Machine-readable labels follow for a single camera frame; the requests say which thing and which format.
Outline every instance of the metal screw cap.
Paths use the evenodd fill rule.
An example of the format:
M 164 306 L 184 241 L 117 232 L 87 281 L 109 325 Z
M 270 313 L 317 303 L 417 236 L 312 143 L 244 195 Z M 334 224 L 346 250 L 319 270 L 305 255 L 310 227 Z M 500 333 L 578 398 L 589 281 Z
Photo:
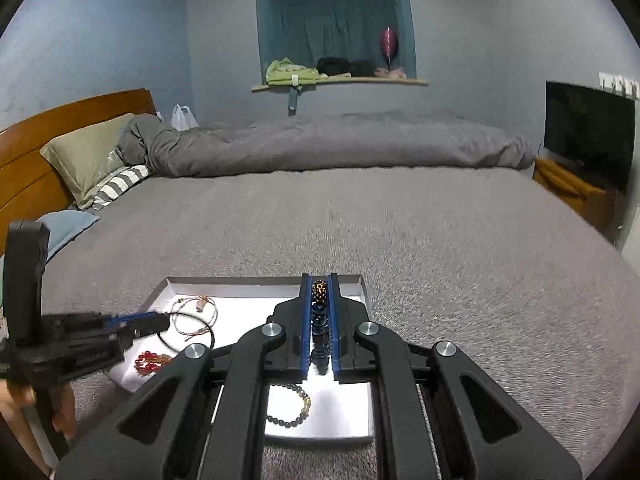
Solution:
M 277 323 L 267 323 L 262 326 L 262 333 L 267 337 L 276 337 L 282 332 L 282 327 Z
M 436 344 L 436 352 L 444 357 L 451 357 L 456 350 L 456 346 L 451 341 L 440 341 Z
M 380 332 L 380 327 L 372 321 L 365 321 L 358 325 L 358 330 L 360 330 L 360 333 L 364 335 L 376 335 Z
M 189 359 L 199 359 L 204 355 L 204 352 L 207 350 L 207 347 L 201 343 L 191 343 L 187 348 L 184 349 L 184 354 Z

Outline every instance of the gray bedspread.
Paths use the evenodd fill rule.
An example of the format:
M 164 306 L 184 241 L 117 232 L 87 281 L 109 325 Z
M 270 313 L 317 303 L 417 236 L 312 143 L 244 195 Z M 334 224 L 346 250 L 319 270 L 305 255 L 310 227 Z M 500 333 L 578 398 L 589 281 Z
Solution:
M 590 472 L 640 400 L 640 278 L 565 204 L 505 169 L 151 178 L 48 264 L 47 312 L 133 312 L 165 276 L 362 273 L 373 317 L 450 339 Z M 78 381 L 91 427 L 126 398 Z M 265 450 L 266 479 L 372 479 L 375 451 Z
M 220 125 L 177 132 L 153 115 L 123 128 L 118 154 L 167 176 L 221 176 L 326 168 L 455 166 L 528 168 L 522 137 L 443 111 L 292 117 L 238 129 Z

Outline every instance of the human hand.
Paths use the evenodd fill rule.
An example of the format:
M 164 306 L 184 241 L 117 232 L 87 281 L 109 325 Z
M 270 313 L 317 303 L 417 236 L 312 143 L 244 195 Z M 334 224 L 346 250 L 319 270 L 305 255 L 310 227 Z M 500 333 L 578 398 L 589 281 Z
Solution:
M 71 438 L 76 433 L 76 396 L 71 386 L 65 384 L 50 391 L 55 414 L 51 420 L 53 428 Z M 36 395 L 30 386 L 18 386 L 0 380 L 0 413 L 7 425 L 27 452 L 31 460 L 46 475 L 50 474 L 49 466 L 44 462 L 31 428 L 21 412 L 25 406 L 33 406 Z

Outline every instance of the green clothing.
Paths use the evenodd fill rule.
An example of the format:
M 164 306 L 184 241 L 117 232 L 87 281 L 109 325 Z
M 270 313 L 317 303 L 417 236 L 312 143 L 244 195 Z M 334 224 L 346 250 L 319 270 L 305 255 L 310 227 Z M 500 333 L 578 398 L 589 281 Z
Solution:
M 298 76 L 299 85 L 315 85 L 320 77 L 318 70 L 302 65 L 294 65 L 286 57 L 272 61 L 266 72 L 267 85 L 293 86 L 293 75 Z

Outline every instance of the wooden shelf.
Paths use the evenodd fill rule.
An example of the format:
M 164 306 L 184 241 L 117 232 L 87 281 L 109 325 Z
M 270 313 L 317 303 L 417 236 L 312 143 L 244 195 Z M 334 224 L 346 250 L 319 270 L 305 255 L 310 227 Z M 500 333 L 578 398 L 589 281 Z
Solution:
M 316 85 L 339 84 L 339 83 L 391 83 L 399 85 L 420 85 L 428 86 L 429 82 L 425 79 L 394 79 L 390 77 L 328 77 L 318 79 Z M 251 88 L 251 92 L 260 92 L 262 90 L 270 90 L 272 88 L 286 88 L 290 85 L 258 85 Z

